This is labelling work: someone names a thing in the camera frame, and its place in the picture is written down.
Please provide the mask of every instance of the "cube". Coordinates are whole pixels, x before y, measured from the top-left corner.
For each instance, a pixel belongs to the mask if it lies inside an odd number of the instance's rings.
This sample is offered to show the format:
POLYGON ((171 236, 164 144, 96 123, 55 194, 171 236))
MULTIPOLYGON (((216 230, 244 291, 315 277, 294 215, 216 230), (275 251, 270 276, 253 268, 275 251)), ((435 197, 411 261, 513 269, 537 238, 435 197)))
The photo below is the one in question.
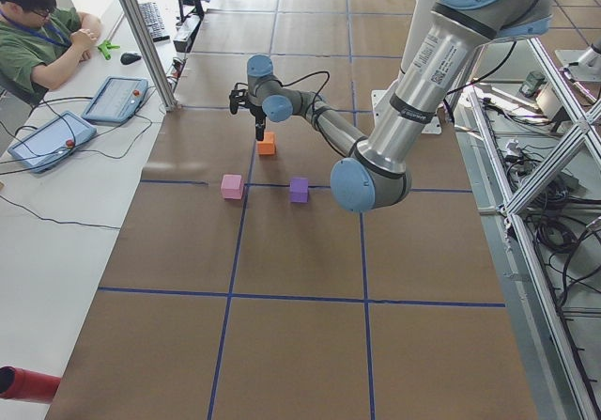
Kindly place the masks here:
POLYGON ((256 142, 259 155, 275 155, 275 132, 264 132, 263 141, 256 142))
POLYGON ((242 199, 244 180, 240 174, 225 174, 222 179, 223 199, 242 199))
POLYGON ((292 178, 290 181, 290 202, 306 203, 309 201, 309 179, 292 178))

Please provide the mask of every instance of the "man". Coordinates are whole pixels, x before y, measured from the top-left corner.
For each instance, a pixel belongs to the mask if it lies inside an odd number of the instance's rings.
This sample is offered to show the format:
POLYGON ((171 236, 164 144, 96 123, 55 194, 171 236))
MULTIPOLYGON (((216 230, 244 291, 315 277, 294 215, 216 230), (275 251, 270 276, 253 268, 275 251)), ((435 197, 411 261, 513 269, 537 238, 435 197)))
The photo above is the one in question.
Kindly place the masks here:
POLYGON ((41 101, 90 57, 100 20, 56 0, 0 0, 0 71, 41 101))

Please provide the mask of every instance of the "red cylinder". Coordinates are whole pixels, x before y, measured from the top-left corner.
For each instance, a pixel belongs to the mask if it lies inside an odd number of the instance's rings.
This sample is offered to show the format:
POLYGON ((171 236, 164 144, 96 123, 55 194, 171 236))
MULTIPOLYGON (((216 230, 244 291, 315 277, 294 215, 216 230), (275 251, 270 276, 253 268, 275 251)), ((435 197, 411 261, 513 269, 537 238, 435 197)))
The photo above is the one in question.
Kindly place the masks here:
POLYGON ((50 404, 59 383, 56 376, 13 366, 0 368, 0 398, 50 404))

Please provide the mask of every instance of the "gray robot arm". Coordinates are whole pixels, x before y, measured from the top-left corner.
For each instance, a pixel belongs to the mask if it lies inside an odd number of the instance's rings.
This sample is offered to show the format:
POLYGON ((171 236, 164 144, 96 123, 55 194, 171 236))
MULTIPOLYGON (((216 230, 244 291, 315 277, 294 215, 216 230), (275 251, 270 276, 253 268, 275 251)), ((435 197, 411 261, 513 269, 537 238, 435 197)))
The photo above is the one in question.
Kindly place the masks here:
POLYGON ((346 156, 331 171, 332 194, 343 208, 362 212, 390 206, 408 194, 405 159, 473 51, 492 40, 545 33, 551 1, 440 0, 421 49, 369 137, 315 93, 283 87, 265 55, 248 62, 244 105, 257 117, 257 127, 263 115, 273 121, 304 117, 346 156))

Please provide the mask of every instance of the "black chair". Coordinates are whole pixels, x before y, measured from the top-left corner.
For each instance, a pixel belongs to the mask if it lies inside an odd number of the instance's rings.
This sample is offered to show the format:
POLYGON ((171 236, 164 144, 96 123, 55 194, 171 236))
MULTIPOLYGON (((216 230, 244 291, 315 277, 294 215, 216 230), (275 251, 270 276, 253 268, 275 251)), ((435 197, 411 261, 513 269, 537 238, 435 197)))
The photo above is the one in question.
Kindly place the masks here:
POLYGON ((40 99, 38 99, 37 95, 22 89, 20 86, 15 84, 14 81, 10 80, 2 71, 0 71, 0 86, 17 99, 29 104, 32 108, 38 106, 40 99))

